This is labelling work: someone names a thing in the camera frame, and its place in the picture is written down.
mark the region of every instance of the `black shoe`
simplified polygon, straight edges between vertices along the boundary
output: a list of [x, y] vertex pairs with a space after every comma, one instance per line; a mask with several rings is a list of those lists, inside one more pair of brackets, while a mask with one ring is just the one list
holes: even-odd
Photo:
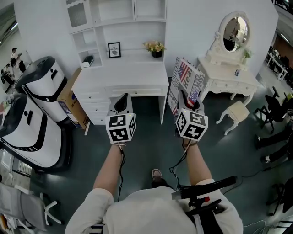
[[260, 139], [261, 138], [258, 135], [255, 135], [254, 142], [255, 142], [256, 149], [260, 149], [261, 148]]
[[270, 162], [271, 162], [269, 156], [262, 156], [262, 157], [260, 158], [260, 161], [261, 161], [262, 163], [270, 163]]

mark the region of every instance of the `black flower pot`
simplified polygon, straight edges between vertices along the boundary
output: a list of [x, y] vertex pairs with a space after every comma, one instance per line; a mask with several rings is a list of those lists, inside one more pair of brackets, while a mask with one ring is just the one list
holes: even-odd
[[157, 51], [153, 51], [152, 52], [152, 56], [156, 59], [156, 58], [160, 58], [162, 56], [163, 52], [157, 52]]

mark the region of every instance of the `white cube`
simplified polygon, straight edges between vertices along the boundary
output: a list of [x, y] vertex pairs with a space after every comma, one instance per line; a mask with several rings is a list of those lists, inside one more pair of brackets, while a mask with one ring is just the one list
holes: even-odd
[[199, 141], [207, 130], [207, 116], [181, 109], [176, 126], [181, 137]]
[[134, 113], [106, 116], [106, 130], [111, 143], [131, 141], [136, 129], [135, 117]]

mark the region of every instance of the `white table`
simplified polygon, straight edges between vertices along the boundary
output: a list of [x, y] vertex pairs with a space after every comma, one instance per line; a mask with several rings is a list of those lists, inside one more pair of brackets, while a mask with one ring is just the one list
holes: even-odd
[[252, 99], [257, 88], [261, 84], [250, 71], [240, 71], [238, 76], [234, 73], [237, 69], [234, 65], [229, 64], [211, 64], [206, 58], [199, 58], [198, 69], [205, 76], [205, 86], [200, 93], [200, 100], [203, 101], [209, 91], [213, 93], [233, 93], [232, 100], [236, 94], [247, 96], [243, 104], [246, 106]]
[[105, 124], [111, 97], [157, 96], [162, 124], [168, 86], [164, 63], [120, 63], [83, 69], [71, 90], [93, 124]]
[[285, 68], [283, 68], [274, 58], [274, 55], [272, 53], [268, 53], [268, 55], [270, 56], [270, 59], [269, 61], [267, 62], [267, 65], [266, 66], [269, 66], [271, 60], [273, 60], [281, 69], [282, 69], [282, 72], [281, 72], [281, 78], [280, 80], [283, 80], [284, 77], [286, 76], [287, 74], [287, 70]]

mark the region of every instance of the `shoe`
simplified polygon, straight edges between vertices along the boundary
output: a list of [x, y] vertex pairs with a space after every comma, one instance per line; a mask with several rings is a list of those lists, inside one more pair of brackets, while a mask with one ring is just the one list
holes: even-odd
[[260, 140], [261, 140], [261, 138], [258, 135], [255, 135], [255, 147], [256, 147], [256, 149], [261, 148]]
[[163, 177], [163, 175], [162, 175], [162, 173], [160, 172], [159, 169], [153, 169], [152, 170], [152, 179], [154, 180], [155, 177], [160, 177], [160, 178]]
[[270, 161], [270, 156], [263, 156], [263, 157], [260, 158], [260, 161], [262, 163], [270, 163], [271, 162]]

